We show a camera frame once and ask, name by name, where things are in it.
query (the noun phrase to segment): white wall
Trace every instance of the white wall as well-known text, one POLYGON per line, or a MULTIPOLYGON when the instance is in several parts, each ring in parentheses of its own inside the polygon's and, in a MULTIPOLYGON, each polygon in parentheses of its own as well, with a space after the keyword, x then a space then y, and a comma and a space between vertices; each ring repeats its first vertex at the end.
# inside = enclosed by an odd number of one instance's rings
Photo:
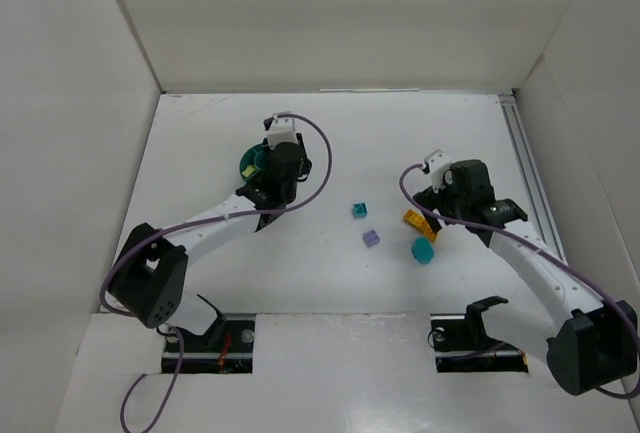
POLYGON ((159 92, 114 0, 0 0, 0 429, 55 427, 159 92))
POLYGON ((574 0, 518 103, 569 260, 640 312, 639 41, 638 0, 574 0))
POLYGON ((162 87, 521 86, 571 0, 124 0, 162 87))

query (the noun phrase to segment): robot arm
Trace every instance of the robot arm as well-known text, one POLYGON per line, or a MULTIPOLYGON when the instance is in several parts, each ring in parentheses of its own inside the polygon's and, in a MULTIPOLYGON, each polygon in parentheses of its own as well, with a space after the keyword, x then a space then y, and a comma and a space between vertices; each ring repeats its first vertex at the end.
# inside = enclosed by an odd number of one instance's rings
MULTIPOLYGON (((187 267, 209 252, 274 222, 296 198, 297 183, 311 171, 302 135, 293 118, 265 121, 261 167, 247 174, 246 184, 220 205, 186 220, 224 217, 224 221, 161 237, 143 248, 114 275, 108 291, 147 328, 162 324, 179 327, 205 345, 215 343, 224 328, 224 315, 205 298, 183 292, 187 267), (263 214, 230 215, 260 210, 263 214)), ((129 235, 119 257, 161 230, 143 223, 129 235)))
MULTIPOLYGON (((515 202, 496 200, 484 163, 454 163, 437 150, 425 158, 425 165, 432 185, 413 197, 420 206, 506 230, 538 247, 531 251, 501 234, 467 227, 516 271, 551 317, 551 322, 533 317, 504 298, 491 297, 467 307, 469 336, 480 344, 505 341, 546 361, 558 384, 573 395, 635 372, 636 350, 621 319, 588 286, 540 256, 541 251, 553 252, 515 202)), ((436 218, 425 218, 433 231, 442 228, 436 218)), ((624 301, 618 305, 637 325, 635 311, 624 301)))

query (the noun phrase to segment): white floor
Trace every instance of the white floor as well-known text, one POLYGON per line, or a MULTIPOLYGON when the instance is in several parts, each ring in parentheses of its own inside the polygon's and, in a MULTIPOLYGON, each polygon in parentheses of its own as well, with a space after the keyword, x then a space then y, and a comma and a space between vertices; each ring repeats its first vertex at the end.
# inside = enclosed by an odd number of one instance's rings
MULTIPOLYGON (((283 110, 309 116, 331 139, 335 170, 327 190, 265 231, 208 255, 188 275, 188 289, 223 311, 280 314, 259 316, 252 375, 182 375, 155 432, 636 431, 626 402, 597 393, 571 397, 534 359, 530 375, 435 370, 428 312, 461 312, 499 294, 546 315, 466 230, 445 228, 435 260, 423 267, 410 253, 417 233, 401 221, 408 204, 398 177, 436 148, 454 159, 484 160, 497 196, 529 210, 495 96, 166 95, 121 242, 142 221, 167 226, 224 200, 241 184, 239 158, 262 139, 262 119, 283 110), (354 220, 351 204, 360 201, 369 217, 354 220), (381 243, 367 249, 361 235, 372 228, 381 243)), ((320 182, 326 154, 312 130, 300 130, 314 162, 303 198, 320 182)), ((409 178, 412 191, 426 186, 419 174, 409 178)), ((138 374, 159 372, 161 351, 162 339, 136 320, 94 315, 58 433, 120 431, 126 390, 138 374)), ((127 418, 134 431, 148 424, 168 382, 168 375, 152 375, 132 395, 127 418)))

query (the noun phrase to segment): yellow toy block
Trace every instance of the yellow toy block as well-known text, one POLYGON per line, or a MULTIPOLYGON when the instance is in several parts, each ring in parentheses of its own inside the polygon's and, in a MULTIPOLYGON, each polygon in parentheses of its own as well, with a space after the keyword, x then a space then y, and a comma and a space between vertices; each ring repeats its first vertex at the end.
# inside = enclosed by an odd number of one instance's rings
POLYGON ((402 219, 405 223, 422 233, 431 243, 435 243, 438 238, 438 234, 431 229, 427 220, 425 220, 420 213, 409 210, 404 214, 402 219))

